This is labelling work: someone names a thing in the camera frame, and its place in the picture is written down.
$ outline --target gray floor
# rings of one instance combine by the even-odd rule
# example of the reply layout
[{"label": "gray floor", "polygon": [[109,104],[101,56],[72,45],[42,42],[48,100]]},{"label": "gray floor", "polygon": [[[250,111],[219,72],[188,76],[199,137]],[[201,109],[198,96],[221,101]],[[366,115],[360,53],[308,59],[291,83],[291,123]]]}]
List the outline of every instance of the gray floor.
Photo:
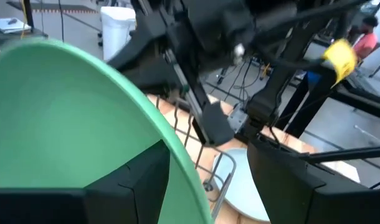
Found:
[{"label": "gray floor", "polygon": [[[57,3],[57,0],[44,0],[44,2]],[[62,0],[63,4],[83,4],[96,9],[97,7],[90,0]],[[0,1],[0,17],[17,17],[23,19],[21,11],[8,6],[4,1]],[[51,38],[61,39],[61,18],[59,13],[33,13],[35,26],[43,29]],[[98,14],[64,14],[64,31],[65,41],[88,53],[101,58],[102,49],[97,45],[97,33],[101,29],[100,17]],[[243,68],[235,85],[241,85],[244,76]],[[219,88],[228,91],[238,74],[237,67],[230,75],[228,75]],[[207,82],[212,85],[216,84],[216,74],[213,73],[206,77]],[[252,83],[258,74],[258,68],[251,66],[249,73],[245,78],[245,85]],[[380,83],[380,76],[377,76],[373,82]],[[252,95],[265,85],[266,80],[257,80],[252,86],[247,88],[248,94]],[[209,85],[205,85],[208,93],[220,99],[225,99],[226,94],[214,89]],[[282,97],[282,105],[280,109],[287,104],[291,98],[294,87],[288,87]],[[239,89],[233,87],[230,93],[238,96]],[[237,103],[237,100],[228,96],[226,101],[231,104]],[[321,151],[344,150],[352,147],[370,146],[374,141],[363,135],[354,128],[358,125],[360,128],[370,132],[380,138],[380,119],[375,118],[362,111],[353,112],[353,108],[332,99],[328,99],[319,110],[313,121],[309,124],[306,131],[301,136],[301,140]],[[380,181],[380,159],[370,159],[368,161],[349,161],[349,163],[358,169],[362,184],[371,186]]]}]

